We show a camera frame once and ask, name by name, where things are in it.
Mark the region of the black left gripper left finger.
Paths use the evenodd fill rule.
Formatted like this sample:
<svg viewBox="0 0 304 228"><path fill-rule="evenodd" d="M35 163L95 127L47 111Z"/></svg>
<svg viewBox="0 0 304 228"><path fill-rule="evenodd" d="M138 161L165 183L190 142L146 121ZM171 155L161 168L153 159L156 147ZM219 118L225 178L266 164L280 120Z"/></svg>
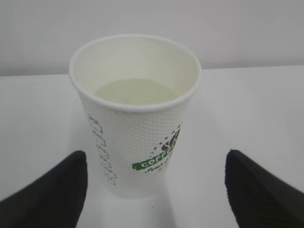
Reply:
<svg viewBox="0 0 304 228"><path fill-rule="evenodd" d="M87 161L75 151L0 202L2 228L75 228L87 193Z"/></svg>

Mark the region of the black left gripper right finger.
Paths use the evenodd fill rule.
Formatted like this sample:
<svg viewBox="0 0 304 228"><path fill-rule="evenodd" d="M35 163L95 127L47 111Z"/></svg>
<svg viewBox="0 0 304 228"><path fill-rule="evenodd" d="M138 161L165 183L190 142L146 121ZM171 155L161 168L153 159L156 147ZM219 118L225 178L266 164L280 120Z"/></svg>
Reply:
<svg viewBox="0 0 304 228"><path fill-rule="evenodd" d="M302 228L304 194L238 150L226 156L225 186L240 228Z"/></svg>

